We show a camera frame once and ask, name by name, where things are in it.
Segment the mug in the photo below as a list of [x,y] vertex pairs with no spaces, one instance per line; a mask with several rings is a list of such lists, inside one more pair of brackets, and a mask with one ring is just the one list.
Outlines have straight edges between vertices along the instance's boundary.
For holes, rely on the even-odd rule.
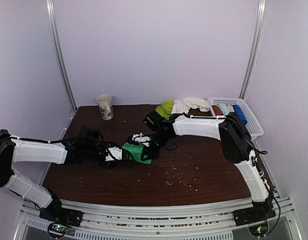
[[113,118],[113,103],[112,96],[108,94],[102,94],[96,98],[99,111],[102,114],[103,120],[110,120]]

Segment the mug handle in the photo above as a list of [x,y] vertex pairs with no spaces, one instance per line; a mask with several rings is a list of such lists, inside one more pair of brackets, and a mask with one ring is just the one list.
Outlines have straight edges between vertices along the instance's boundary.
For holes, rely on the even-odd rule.
[[105,105],[107,112],[110,114],[112,111],[110,110],[110,106],[108,104]]

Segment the vertical metal post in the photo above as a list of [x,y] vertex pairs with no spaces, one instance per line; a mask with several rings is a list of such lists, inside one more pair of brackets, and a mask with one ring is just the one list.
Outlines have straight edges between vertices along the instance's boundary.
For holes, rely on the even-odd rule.
[[63,58],[63,53],[62,53],[61,46],[60,46],[57,23],[56,23],[56,16],[55,16],[55,10],[54,10],[54,1],[53,0],[46,0],[46,2],[47,2],[48,17],[49,17],[50,25],[51,25],[51,28],[52,28],[54,43],[55,43],[55,47],[56,47],[56,54],[57,54],[59,69],[60,69],[60,72],[61,72],[61,75],[62,75],[62,79],[63,79],[64,85],[65,85],[65,89],[66,89],[69,101],[72,105],[73,111],[76,111],[77,106],[76,106],[76,103],[75,103],[75,99],[74,99],[74,96],[73,96],[72,89],[71,89],[70,84],[69,84],[68,75],[67,75],[67,72],[66,72],[65,62],[64,62],[64,58]]
[[260,42],[264,29],[266,6],[267,6],[267,0],[259,0],[252,48],[248,60],[244,82],[239,95],[239,97],[244,100],[247,100],[249,87],[251,84],[251,80],[253,78],[256,56],[260,47]]

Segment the white towel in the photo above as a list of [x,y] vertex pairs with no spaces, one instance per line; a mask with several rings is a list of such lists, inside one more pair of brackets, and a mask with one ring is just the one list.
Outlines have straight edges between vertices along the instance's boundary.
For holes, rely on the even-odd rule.
[[197,109],[201,112],[209,111],[207,100],[198,97],[188,96],[182,100],[175,99],[172,114],[188,113],[190,109]]

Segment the basket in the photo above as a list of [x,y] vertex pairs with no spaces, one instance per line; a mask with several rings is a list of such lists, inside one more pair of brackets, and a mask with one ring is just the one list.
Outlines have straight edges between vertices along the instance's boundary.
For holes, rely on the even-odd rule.
[[243,99],[229,98],[229,97],[209,97],[207,101],[210,105],[210,111],[213,114],[213,116],[215,116],[215,113],[213,108],[211,107],[212,105],[219,105],[219,104],[239,105],[239,107],[242,109],[247,119],[246,128],[252,140],[255,140],[258,136],[262,136],[264,134],[264,130],[260,125],[259,121],[257,120],[255,114],[252,112],[252,110],[249,108],[249,106]]

